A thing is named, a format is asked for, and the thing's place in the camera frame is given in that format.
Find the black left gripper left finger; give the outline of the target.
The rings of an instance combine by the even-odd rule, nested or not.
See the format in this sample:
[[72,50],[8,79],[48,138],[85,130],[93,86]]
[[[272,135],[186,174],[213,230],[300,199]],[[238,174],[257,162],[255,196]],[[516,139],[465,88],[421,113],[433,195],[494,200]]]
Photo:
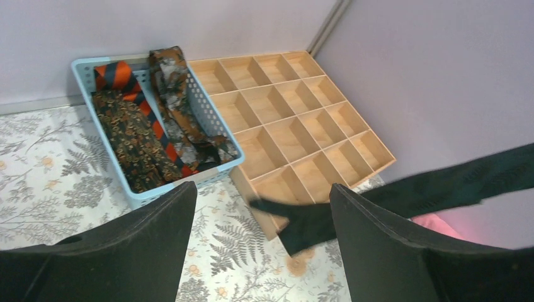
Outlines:
[[197,188],[161,197],[55,245],[1,252],[2,301],[174,301]]

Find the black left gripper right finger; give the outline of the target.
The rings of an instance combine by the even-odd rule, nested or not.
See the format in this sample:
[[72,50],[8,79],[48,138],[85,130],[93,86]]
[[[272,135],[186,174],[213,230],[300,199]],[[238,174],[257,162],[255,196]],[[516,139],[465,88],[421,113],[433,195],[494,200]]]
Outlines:
[[353,301],[532,301],[533,249],[449,237],[333,185],[332,218]]

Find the dark green leaf tie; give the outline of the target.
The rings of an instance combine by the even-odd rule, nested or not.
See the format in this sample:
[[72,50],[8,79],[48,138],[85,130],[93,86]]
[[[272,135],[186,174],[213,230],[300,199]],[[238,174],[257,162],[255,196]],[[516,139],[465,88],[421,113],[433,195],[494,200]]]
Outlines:
[[[403,218],[414,218],[531,188],[533,144],[528,144],[405,177],[363,191],[361,196]],[[337,237],[328,203],[285,204],[259,196],[249,199],[249,206],[288,219],[278,236],[291,256]]]

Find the pink cloth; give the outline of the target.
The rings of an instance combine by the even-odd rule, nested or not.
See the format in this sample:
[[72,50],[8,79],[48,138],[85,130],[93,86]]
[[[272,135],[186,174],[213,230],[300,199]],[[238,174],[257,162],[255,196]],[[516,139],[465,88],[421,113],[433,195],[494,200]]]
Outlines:
[[411,221],[434,232],[466,241],[465,237],[461,236],[461,234],[435,213],[416,216],[411,218]]

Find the black gold patterned tie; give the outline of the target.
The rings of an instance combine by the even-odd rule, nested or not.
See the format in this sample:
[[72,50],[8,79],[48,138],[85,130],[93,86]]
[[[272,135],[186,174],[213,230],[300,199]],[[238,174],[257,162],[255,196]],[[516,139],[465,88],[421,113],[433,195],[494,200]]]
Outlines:
[[92,102],[132,192],[143,193],[183,177],[136,104],[118,91],[94,92]]

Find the orange grey floral tie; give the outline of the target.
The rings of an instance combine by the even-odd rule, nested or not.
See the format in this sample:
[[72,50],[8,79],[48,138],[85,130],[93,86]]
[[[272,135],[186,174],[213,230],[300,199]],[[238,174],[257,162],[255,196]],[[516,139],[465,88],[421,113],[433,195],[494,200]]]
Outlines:
[[209,136],[194,115],[187,96],[189,68],[178,46],[151,50],[152,88],[164,127],[181,161],[196,171],[234,160],[237,149],[223,135]]

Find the wooden compartment tray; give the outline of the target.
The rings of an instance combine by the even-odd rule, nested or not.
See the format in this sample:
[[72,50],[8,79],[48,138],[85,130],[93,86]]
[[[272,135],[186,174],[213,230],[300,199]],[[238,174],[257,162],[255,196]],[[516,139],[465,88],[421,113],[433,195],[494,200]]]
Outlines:
[[244,151],[230,178],[244,199],[325,203],[395,157],[305,51],[190,62]]

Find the orange black striped tie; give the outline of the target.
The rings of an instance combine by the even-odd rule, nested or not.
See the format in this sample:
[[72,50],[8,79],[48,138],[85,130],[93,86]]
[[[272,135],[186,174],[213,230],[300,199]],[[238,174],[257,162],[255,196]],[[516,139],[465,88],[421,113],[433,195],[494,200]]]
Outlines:
[[134,76],[130,66],[124,61],[114,62],[107,65],[101,65],[94,68],[96,80],[96,91],[118,91],[123,94],[126,101],[136,104],[141,112],[149,120],[149,124],[156,134],[156,138],[162,143],[164,151],[169,158],[179,166],[183,177],[196,174],[198,171],[191,169],[184,164],[179,158],[174,147],[171,145],[170,138],[166,135],[163,126],[155,117],[154,111],[147,102],[143,90]]

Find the light blue plastic basket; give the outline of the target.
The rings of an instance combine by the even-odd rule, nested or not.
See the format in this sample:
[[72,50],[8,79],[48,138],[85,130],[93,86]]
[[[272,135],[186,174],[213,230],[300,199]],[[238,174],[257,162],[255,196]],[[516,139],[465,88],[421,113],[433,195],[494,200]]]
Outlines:
[[207,184],[218,181],[228,176],[234,167],[244,162],[245,155],[241,146],[239,145],[235,136],[232,134],[228,124],[223,119],[207,91],[204,89],[192,67],[189,65],[189,71],[186,80],[186,95],[190,101],[192,112],[197,118],[202,129],[205,130],[209,136],[223,135],[228,138],[236,147],[237,157],[230,162],[218,165],[203,172],[199,172],[185,179],[156,187],[144,193],[137,194],[133,192],[128,185],[125,174],[123,173],[119,161],[112,150],[105,131],[99,122],[92,102],[92,93],[96,91],[96,80],[93,72],[94,68],[119,61],[124,61],[132,68],[133,74],[137,78],[143,93],[146,96],[147,102],[154,111],[155,117],[159,120],[159,122],[162,123],[163,117],[159,109],[157,109],[156,100],[151,88],[147,54],[77,59],[72,61],[71,69],[84,98],[84,102],[88,107],[94,124],[96,125],[98,135],[102,139],[105,150],[110,157],[113,170],[116,172],[119,178],[123,192],[127,197],[127,203],[131,210],[136,210],[137,208],[145,206],[161,195],[166,194],[168,191],[172,190],[182,182],[192,181],[198,188],[201,188]]

